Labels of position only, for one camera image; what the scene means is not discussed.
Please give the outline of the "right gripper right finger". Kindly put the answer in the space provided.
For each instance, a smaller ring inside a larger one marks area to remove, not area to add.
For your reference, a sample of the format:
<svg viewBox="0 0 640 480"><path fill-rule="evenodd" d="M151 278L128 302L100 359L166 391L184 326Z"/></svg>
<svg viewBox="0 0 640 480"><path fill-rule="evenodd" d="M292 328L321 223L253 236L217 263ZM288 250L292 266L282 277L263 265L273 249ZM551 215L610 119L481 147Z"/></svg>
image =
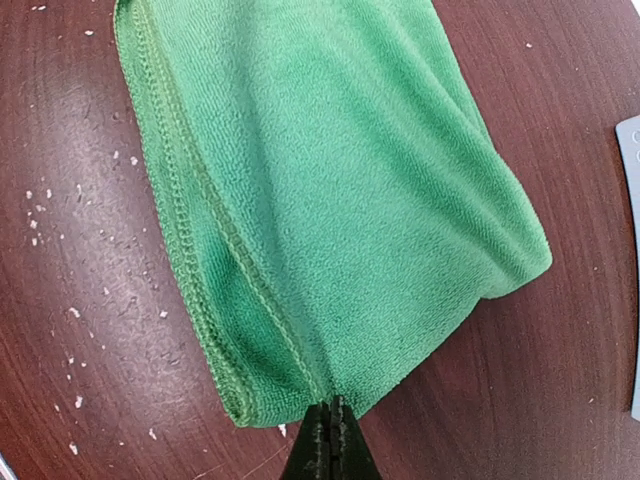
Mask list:
<svg viewBox="0 0 640 480"><path fill-rule="evenodd" d="M329 478L377 479L378 469L352 409L336 396L329 417Z"/></svg>

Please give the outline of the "green towel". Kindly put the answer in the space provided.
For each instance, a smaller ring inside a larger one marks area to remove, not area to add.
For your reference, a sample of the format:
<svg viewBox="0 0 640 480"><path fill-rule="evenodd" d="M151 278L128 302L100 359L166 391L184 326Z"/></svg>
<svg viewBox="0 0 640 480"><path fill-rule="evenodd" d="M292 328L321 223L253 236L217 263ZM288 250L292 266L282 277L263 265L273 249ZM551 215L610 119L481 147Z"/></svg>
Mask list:
<svg viewBox="0 0 640 480"><path fill-rule="evenodd" d="M240 427L363 415L552 255L429 1L119 1L168 257Z"/></svg>

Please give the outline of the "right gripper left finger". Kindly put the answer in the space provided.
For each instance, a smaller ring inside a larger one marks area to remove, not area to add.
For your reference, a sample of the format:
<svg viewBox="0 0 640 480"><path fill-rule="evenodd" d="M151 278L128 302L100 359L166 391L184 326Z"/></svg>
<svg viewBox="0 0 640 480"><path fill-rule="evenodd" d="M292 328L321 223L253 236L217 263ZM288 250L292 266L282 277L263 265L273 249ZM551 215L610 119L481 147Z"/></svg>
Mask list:
<svg viewBox="0 0 640 480"><path fill-rule="evenodd" d="M330 409L322 402L305 413L281 480L331 478Z"/></svg>

